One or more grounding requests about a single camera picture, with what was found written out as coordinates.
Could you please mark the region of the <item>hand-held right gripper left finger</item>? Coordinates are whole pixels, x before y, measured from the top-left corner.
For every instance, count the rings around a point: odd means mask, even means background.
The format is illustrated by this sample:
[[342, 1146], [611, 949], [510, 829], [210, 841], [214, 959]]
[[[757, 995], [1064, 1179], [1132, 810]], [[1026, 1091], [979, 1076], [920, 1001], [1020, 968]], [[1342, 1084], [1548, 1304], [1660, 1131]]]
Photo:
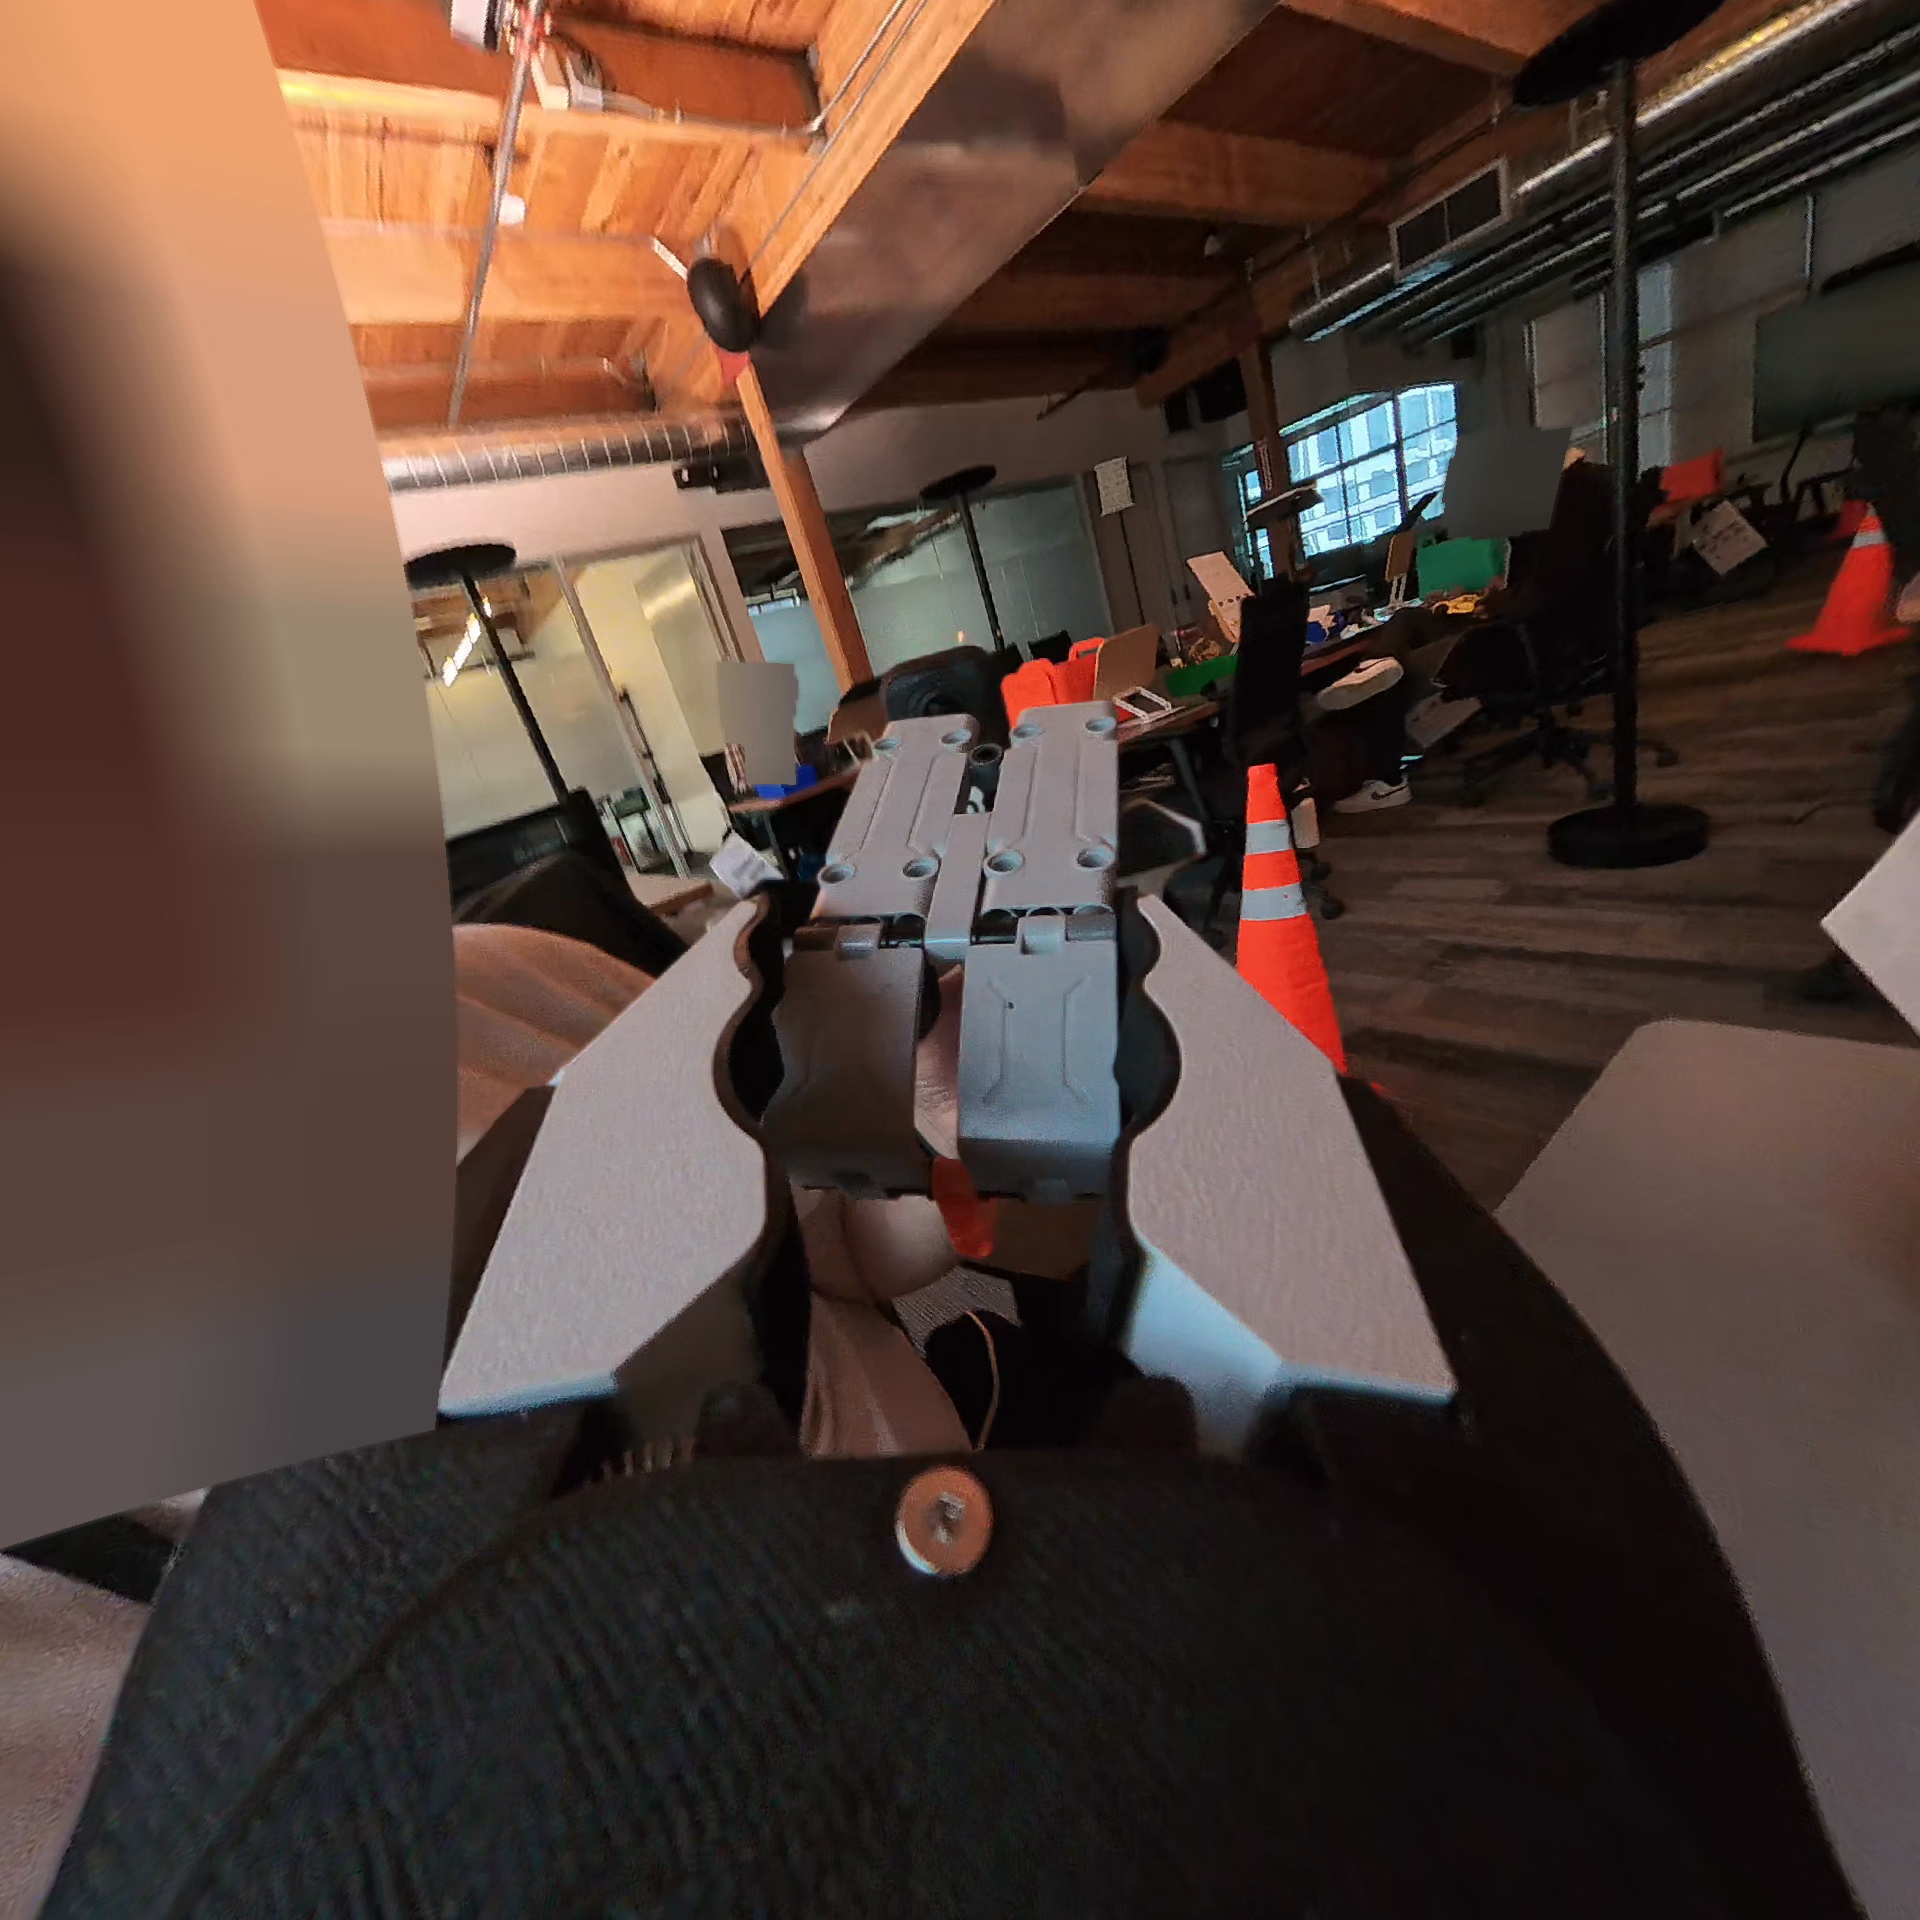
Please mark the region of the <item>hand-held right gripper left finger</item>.
[[695, 1421], [753, 1381], [753, 1287], [783, 1194], [733, 1091], [764, 982], [757, 900], [708, 929], [558, 1076], [450, 1347], [439, 1410], [495, 1419], [620, 1399]]

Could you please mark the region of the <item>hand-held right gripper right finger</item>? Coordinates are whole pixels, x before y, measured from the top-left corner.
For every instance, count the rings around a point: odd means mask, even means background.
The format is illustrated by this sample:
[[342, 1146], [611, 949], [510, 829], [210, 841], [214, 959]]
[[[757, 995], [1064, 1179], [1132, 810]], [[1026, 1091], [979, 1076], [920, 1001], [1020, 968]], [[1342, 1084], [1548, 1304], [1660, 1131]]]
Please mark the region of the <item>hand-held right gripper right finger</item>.
[[1127, 1158], [1122, 1353], [1196, 1414], [1312, 1387], [1444, 1406], [1454, 1380], [1331, 1061], [1165, 905], [1143, 998], [1179, 1058]]

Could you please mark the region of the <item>grey building block assembly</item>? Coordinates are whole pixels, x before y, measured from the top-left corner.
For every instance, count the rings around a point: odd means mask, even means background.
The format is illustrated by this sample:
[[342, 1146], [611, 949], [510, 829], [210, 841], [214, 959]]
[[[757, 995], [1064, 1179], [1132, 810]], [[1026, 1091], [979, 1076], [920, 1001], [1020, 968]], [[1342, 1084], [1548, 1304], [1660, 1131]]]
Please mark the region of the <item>grey building block assembly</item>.
[[958, 973], [956, 1157], [982, 1199], [1108, 1194], [1116, 1091], [1116, 716], [1034, 708], [874, 741], [794, 935], [764, 1129], [786, 1175], [931, 1196], [915, 1109], [928, 976]]

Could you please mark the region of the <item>orange traffic cone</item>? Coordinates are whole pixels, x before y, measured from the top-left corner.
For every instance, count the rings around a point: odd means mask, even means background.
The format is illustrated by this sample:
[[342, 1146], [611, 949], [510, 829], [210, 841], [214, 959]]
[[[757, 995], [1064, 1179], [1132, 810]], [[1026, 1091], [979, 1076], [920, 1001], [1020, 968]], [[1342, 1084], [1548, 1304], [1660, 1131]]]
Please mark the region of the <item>orange traffic cone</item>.
[[1894, 618], [1894, 548], [1879, 510], [1860, 502], [1848, 515], [1855, 537], [1813, 629], [1786, 641], [1792, 654], [1860, 659], [1912, 637], [1912, 628]]
[[1234, 965], [1263, 1004], [1312, 1043], [1334, 1074], [1348, 1074], [1331, 978], [1272, 763], [1246, 773]]

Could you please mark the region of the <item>black office chair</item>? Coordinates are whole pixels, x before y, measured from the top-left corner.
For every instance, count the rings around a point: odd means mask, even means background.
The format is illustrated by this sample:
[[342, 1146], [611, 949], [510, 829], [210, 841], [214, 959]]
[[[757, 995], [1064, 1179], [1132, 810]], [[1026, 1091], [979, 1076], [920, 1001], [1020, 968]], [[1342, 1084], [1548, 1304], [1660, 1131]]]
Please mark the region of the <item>black office chair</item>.
[[1304, 829], [1304, 817], [1312, 810], [1315, 802], [1310, 741], [1304, 720], [1308, 608], [1308, 583], [1278, 579], [1246, 600], [1240, 612], [1236, 672], [1223, 700], [1225, 774], [1217, 788], [1228, 869], [1215, 894], [1240, 890], [1250, 774], [1269, 768], [1293, 826], [1293, 847], [1305, 856], [1308, 907], [1320, 921], [1338, 921], [1348, 911], [1344, 902], [1331, 894], [1331, 869]]

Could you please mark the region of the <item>black floor lamp pole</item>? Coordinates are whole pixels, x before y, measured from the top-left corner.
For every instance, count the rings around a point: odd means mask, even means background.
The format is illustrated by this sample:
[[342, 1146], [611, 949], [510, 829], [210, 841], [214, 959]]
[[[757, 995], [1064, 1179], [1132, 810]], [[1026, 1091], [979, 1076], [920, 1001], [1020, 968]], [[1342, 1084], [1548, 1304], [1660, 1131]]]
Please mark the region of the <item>black floor lamp pole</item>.
[[504, 579], [520, 566], [517, 548], [503, 542], [467, 542], [454, 547], [435, 547], [404, 562], [404, 581], [412, 593], [460, 589], [467, 602], [467, 626], [484, 639], [492, 664], [506, 689], [510, 703], [517, 714], [520, 731], [526, 736], [540, 769], [555, 803], [566, 803], [568, 786], [564, 773], [547, 743], [542, 720], [536, 717], [520, 673], [500, 637], [492, 608], [482, 593], [482, 583]]
[[1717, 13], [1715, 4], [1608, 4], [1530, 57], [1514, 83], [1518, 109], [1571, 103], [1605, 83], [1608, 109], [1608, 279], [1605, 289], [1605, 461], [1612, 471], [1615, 628], [1606, 802], [1548, 829], [1548, 853], [1573, 869], [1638, 872], [1702, 856], [1711, 824], [1689, 803], [1640, 796], [1640, 256], [1638, 70]]
[[991, 579], [984, 563], [982, 542], [974, 528], [972, 501], [991, 488], [997, 480], [994, 464], [978, 464], [968, 468], [956, 468], [945, 474], [920, 491], [920, 507], [924, 510], [956, 510], [963, 524], [964, 547], [972, 562], [972, 579], [982, 597], [982, 611], [989, 622], [991, 633], [991, 650], [994, 657], [1001, 659], [1007, 654], [1007, 637], [1000, 626], [1000, 611], [991, 590]]

